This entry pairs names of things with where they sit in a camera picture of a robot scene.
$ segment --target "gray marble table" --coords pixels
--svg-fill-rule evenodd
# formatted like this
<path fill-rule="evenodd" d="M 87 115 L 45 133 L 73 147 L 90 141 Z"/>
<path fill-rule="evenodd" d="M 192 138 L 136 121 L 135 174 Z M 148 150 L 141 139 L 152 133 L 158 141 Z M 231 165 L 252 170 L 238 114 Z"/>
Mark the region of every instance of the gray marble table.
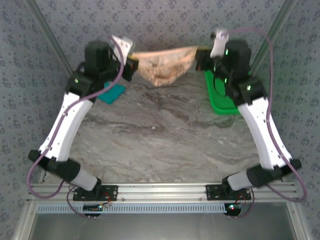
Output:
<path fill-rule="evenodd" d="M 119 99 L 98 100 L 84 117 L 70 152 L 103 182 L 221 181 L 258 162 L 244 119 L 214 114 L 203 73 L 165 87 L 139 76 L 122 83 Z"/>

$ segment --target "wall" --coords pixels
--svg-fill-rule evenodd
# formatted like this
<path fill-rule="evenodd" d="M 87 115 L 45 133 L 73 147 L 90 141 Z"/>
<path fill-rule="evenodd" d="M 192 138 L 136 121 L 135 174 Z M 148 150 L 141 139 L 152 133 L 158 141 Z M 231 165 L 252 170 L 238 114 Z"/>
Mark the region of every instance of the wall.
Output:
<path fill-rule="evenodd" d="M 0 2 L 0 31 L 0 239 L 8 240 L 27 193 L 28 152 L 49 133 L 67 76 L 23 1 Z"/>
<path fill-rule="evenodd" d="M 320 3 L 298 1 L 274 44 L 272 114 L 294 158 L 302 161 L 309 196 L 303 203 L 320 239 Z M 269 56 L 258 71 L 269 75 Z"/>
<path fill-rule="evenodd" d="M 216 27 L 268 30 L 282 0 L 36 0 L 71 66 L 92 39 L 126 36 L 136 50 L 211 46 Z M 255 53 L 261 38 L 250 34 Z"/>

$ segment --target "metal frame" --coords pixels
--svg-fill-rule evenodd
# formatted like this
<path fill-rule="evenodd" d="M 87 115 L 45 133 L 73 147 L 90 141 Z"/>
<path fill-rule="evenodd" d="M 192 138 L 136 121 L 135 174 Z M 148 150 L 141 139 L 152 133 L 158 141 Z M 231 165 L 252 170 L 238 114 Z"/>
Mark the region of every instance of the metal frame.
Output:
<path fill-rule="evenodd" d="M 219 203 L 232 203 L 233 201 L 207 201 L 206 185 L 219 184 L 216 182 L 203 183 L 113 183 L 119 186 L 118 200 L 113 202 L 113 206 L 135 206 L 137 204 L 192 204 L 195 205 L 217 205 Z M 272 184 L 276 190 L 287 197 L 297 198 L 297 189 L 294 182 L 275 182 Z M 34 184 L 33 189 L 42 195 L 48 195 L 58 188 L 57 184 Z M 26 204 L 23 208 L 16 233 L 13 240 L 27 240 L 32 234 L 32 227 L 35 221 L 37 210 L 40 206 L 65 204 L 69 185 L 64 185 L 55 197 L 51 199 L 38 199 L 31 194 L 27 196 Z M 254 188 L 256 203 L 285 203 L 286 200 L 273 193 L 267 187 Z M 94 204 L 100 202 L 78 202 L 69 199 L 72 205 Z M 287 202 L 288 212 L 297 236 L 297 240 L 312 240 L 310 230 L 307 226 L 302 207 L 298 203 Z"/>

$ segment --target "black mounting plate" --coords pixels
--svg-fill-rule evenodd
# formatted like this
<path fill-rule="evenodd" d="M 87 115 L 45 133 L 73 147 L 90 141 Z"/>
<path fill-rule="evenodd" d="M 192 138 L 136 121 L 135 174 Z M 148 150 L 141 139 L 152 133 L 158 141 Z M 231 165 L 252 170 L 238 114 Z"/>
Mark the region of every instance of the black mounting plate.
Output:
<path fill-rule="evenodd" d="M 101 194 L 93 199 L 91 192 L 88 192 L 82 188 L 77 188 L 73 194 L 73 201 L 96 201 L 96 202 L 108 202 L 117 201 L 118 186 L 117 185 L 101 185 Z"/>
<path fill-rule="evenodd" d="M 221 184 L 209 184 L 205 186 L 206 199 L 208 201 L 226 201 L 226 200 L 251 200 L 251 193 L 248 188 L 233 191 L 228 196 Z"/>

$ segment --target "beige cloth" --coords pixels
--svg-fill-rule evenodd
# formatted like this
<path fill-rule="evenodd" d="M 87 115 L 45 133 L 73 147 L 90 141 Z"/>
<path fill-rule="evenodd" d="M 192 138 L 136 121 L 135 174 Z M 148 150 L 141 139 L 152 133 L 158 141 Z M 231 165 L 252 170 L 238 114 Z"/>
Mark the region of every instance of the beige cloth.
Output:
<path fill-rule="evenodd" d="M 192 66 L 198 46 L 163 51 L 134 52 L 130 58 L 138 59 L 137 73 L 154 86 L 172 84 Z"/>

